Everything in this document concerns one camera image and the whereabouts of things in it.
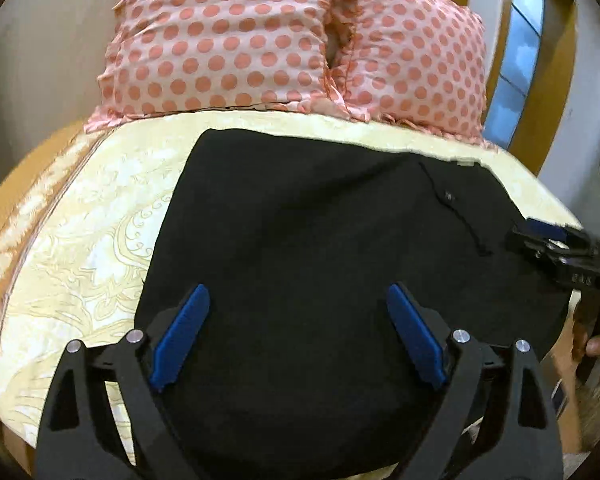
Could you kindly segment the person's right hand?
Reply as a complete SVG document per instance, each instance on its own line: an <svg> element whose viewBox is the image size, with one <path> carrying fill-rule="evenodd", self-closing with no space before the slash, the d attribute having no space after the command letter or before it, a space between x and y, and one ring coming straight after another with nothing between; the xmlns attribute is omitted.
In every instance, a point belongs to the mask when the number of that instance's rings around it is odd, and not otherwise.
<svg viewBox="0 0 600 480"><path fill-rule="evenodd" d="M574 362L581 362L585 356L600 356L600 335L593 335L593 328L600 310L600 295L582 292L572 315L572 349Z"/></svg>

